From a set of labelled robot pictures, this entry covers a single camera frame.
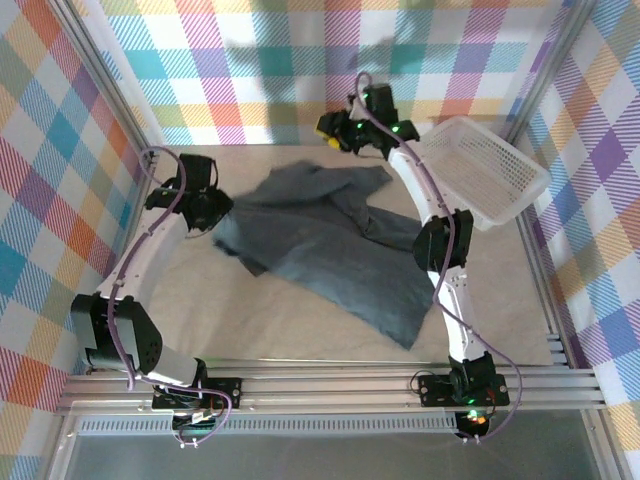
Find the blue-grey t-shirt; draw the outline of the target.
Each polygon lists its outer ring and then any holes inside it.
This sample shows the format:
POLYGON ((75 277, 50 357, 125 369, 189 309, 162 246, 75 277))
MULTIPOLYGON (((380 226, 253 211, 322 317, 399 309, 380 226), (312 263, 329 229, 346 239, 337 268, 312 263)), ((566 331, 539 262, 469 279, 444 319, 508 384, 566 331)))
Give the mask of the blue-grey t-shirt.
POLYGON ((434 287, 412 254, 420 222, 367 202, 391 181, 382 166, 274 168, 235 198, 213 243, 253 275, 298 284, 409 350, 434 287))

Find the white perforated plastic basket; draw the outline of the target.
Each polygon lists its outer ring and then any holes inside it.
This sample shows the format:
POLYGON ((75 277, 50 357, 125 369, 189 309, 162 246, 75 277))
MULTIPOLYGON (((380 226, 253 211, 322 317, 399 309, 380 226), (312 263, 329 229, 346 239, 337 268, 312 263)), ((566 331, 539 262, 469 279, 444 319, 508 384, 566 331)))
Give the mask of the white perforated plastic basket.
POLYGON ((549 186, 536 161, 468 117, 452 117, 416 148, 438 185, 474 215, 481 231, 515 219, 549 186))

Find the beige table mat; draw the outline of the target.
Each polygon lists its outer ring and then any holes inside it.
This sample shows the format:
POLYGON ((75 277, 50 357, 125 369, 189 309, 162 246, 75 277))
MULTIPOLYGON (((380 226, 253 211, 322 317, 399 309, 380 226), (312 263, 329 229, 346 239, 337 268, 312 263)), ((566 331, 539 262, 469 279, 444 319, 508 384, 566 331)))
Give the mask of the beige table mat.
MULTIPOLYGON (((364 156, 327 146, 189 146, 216 160, 222 190, 254 190, 276 167, 307 160, 326 168, 381 166, 392 180, 371 194, 375 207, 418 218, 397 172, 373 149, 364 156)), ((271 273, 251 274, 215 247, 212 234, 182 241, 153 292, 149 316, 166 345, 207 361, 287 359, 448 363, 445 319, 437 307, 423 317, 411 349, 341 306, 271 273)), ((548 325, 515 221, 474 230, 467 286, 476 330, 519 365, 551 365, 548 325)))

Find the left aluminium side rail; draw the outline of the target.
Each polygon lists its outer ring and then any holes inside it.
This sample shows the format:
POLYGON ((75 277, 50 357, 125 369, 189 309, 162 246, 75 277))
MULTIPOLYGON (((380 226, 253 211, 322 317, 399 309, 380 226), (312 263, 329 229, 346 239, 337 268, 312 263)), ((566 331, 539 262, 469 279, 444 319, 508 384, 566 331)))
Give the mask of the left aluminium side rail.
POLYGON ((86 319, 80 319, 80 301, 74 301, 74 322, 81 336, 86 362, 99 368, 124 372, 132 382, 149 374, 159 359, 162 339, 147 308, 153 292, 153 271, 159 265, 152 251, 162 216, 145 208, 154 184, 158 146, 142 150, 138 157, 142 184, 134 194, 123 250, 113 269, 86 299, 86 319))

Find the left aluminium corner post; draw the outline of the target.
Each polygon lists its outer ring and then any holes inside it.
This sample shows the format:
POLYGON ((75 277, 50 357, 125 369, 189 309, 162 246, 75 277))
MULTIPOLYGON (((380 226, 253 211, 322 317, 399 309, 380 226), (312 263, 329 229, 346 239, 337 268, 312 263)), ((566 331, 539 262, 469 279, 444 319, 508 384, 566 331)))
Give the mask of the left aluminium corner post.
POLYGON ((47 3, 135 147, 163 145, 162 128, 100 0, 47 3))

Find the aluminium corner post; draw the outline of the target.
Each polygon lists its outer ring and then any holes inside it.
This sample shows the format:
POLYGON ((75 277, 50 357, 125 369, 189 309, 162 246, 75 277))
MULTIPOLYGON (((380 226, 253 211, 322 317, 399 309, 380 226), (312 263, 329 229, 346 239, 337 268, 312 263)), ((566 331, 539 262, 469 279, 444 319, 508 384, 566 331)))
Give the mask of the aluminium corner post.
POLYGON ((557 34, 539 62, 531 86, 522 97, 515 114, 506 122, 501 135, 515 145, 526 132, 536 109, 555 80, 565 58, 593 13, 598 0, 571 0, 556 29, 557 34))
POLYGON ((100 0, 47 3, 135 147, 163 145, 162 128, 100 0))

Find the right aluminium corner post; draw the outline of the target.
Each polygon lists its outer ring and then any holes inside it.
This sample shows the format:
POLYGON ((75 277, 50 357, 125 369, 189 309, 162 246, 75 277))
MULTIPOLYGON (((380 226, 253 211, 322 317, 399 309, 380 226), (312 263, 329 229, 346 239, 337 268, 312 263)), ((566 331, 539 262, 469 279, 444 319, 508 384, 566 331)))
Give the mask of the right aluminium corner post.
POLYGON ((557 34, 539 62, 531 86, 522 97, 515 114, 506 122, 501 135, 515 145, 526 132, 536 109, 555 80, 565 58, 593 13, 598 0, 571 0, 556 29, 557 34))

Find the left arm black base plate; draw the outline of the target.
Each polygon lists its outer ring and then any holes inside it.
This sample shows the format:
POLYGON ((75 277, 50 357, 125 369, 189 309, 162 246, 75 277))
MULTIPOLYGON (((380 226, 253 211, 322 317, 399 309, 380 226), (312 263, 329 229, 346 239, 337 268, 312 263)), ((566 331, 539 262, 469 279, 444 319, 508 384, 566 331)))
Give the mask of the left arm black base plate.
POLYGON ((197 380, 189 387, 154 386, 152 408, 154 410, 203 410, 214 411, 240 406, 242 379, 238 377, 207 378, 197 380))

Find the aluminium front frame rails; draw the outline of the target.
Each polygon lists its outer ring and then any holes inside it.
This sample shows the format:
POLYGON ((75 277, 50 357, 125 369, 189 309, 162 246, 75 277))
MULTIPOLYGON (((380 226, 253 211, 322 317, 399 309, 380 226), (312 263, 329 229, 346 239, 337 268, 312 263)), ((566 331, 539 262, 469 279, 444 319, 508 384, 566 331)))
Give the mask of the aluminium front frame rails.
MULTIPOLYGON (((237 415, 414 413, 419 363, 222 360, 209 375, 239 377, 237 415)), ((501 367, 510 401, 520 410, 601 409, 604 395, 593 371, 553 366, 501 367)), ((71 376, 57 406, 60 414, 148 414, 154 391, 126 387, 118 371, 71 376)))

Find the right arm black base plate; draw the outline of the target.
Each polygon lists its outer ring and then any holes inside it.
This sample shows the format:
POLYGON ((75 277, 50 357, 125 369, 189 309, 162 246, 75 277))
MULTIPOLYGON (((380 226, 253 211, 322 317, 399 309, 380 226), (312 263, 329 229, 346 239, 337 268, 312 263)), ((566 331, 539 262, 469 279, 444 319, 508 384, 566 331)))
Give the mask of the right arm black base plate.
POLYGON ((417 390, 423 407, 502 407, 510 404, 505 377, 499 374, 468 384, 453 373, 421 375, 417 390))

